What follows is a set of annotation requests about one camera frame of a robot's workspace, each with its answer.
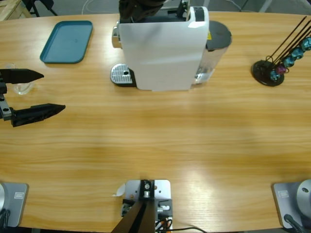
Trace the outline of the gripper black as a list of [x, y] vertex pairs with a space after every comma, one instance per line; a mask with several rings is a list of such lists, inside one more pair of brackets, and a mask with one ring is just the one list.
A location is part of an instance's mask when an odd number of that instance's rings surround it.
[[31, 106], [27, 109], [14, 110], [10, 108], [4, 95], [7, 93], [5, 83], [18, 84], [30, 83], [43, 78], [44, 75], [30, 69], [1, 69], [0, 70], [0, 118], [3, 120], [11, 120], [13, 127], [36, 123], [48, 119], [61, 111], [66, 106], [59, 104], [41, 104]]

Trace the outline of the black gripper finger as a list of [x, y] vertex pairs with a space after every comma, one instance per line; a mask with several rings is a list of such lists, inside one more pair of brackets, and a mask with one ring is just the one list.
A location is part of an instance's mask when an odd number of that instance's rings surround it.
[[136, 7], [135, 0], [119, 0], [119, 13], [121, 19], [129, 19]]
[[133, 20], [140, 21], [146, 17], [155, 15], [163, 6], [162, 0], [135, 0]]

